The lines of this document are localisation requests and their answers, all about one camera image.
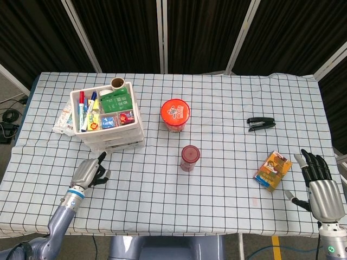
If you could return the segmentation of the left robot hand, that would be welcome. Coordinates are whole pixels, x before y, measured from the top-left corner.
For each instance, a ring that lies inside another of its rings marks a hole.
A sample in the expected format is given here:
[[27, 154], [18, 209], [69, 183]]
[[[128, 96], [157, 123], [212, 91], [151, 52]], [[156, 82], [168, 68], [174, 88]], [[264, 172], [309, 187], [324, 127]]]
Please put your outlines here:
[[104, 151], [97, 158], [84, 160], [75, 171], [70, 187], [79, 186], [86, 190], [107, 183], [111, 171], [101, 165], [106, 156], [107, 152]]

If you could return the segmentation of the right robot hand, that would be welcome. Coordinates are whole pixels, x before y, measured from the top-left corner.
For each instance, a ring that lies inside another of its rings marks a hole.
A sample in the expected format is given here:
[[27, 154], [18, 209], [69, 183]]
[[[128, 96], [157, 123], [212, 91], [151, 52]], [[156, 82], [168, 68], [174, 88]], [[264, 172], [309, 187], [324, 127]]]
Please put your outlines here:
[[286, 197], [296, 206], [311, 212], [321, 223], [339, 222], [345, 216], [344, 206], [326, 161], [305, 149], [294, 157], [301, 168], [309, 200], [299, 200], [288, 190], [285, 191]]

